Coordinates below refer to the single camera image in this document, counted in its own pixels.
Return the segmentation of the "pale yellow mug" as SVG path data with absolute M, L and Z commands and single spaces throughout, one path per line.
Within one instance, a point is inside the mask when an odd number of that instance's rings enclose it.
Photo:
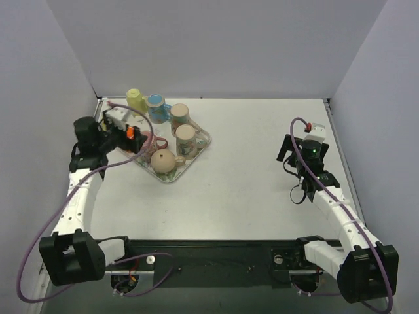
M 143 98 L 143 94 L 137 88 L 131 88 L 126 92 L 126 101 L 129 107 L 145 114 L 147 105 Z

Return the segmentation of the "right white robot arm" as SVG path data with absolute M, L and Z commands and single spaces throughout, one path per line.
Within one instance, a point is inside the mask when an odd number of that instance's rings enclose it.
M 332 226 L 342 250 L 320 236 L 299 238 L 292 252 L 294 263 L 306 268 L 315 264 L 337 280 L 349 303 L 393 296 L 397 286 L 399 255 L 392 245 L 383 245 L 351 208 L 335 176 L 325 170 L 323 159 L 329 146 L 310 137 L 285 135 L 277 160 L 296 170 L 294 176 L 309 200 Z

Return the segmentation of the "beige round mug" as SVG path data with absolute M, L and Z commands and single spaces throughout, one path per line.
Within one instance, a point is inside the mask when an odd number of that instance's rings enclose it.
M 169 173 L 175 168 L 185 165 L 185 163 L 186 159 L 184 157 L 175 156 L 168 149 L 160 149 L 151 157 L 151 167 L 157 174 Z

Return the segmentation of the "blue butterfly mug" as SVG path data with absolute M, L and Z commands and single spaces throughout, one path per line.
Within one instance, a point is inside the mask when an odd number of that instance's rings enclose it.
M 149 95 L 146 100 L 149 118 L 153 124 L 163 124 L 170 120 L 171 105 L 160 94 Z

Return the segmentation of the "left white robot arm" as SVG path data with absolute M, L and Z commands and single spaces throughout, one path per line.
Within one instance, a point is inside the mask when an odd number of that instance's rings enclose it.
M 64 286 L 103 278 L 114 263 L 125 270 L 135 260 L 128 238 L 96 240 L 90 234 L 96 196 L 105 178 L 107 155 L 117 147 L 138 153 L 147 140 L 137 126 L 106 118 L 102 126 L 91 116 L 74 122 L 77 142 L 69 165 L 69 190 L 52 234 L 41 238 L 39 252 L 52 283 Z

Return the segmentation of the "cream floral tall mug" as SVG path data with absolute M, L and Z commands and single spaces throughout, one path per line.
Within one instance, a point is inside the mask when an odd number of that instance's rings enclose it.
M 208 145 L 208 139 L 196 133 L 195 129 L 188 124 L 180 125 L 175 132 L 176 153 L 186 160 L 192 160 L 198 154 L 198 151 Z

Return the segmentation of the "cream shell pattern mug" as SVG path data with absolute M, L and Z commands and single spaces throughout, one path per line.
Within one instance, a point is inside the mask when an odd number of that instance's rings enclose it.
M 190 117 L 189 108 L 183 103 L 177 103 L 171 107 L 170 121 L 172 133 L 174 135 L 177 128 L 183 124 L 192 126 L 196 130 L 196 133 L 199 133 L 202 130 L 202 128 Z

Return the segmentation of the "pink mug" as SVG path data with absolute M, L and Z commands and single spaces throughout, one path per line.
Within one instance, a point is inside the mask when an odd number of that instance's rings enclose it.
M 141 148 L 141 159 L 146 162 L 149 162 L 156 151 L 168 147 L 168 140 L 163 137 L 152 135 L 149 131 L 142 131 L 141 134 L 147 137 Z

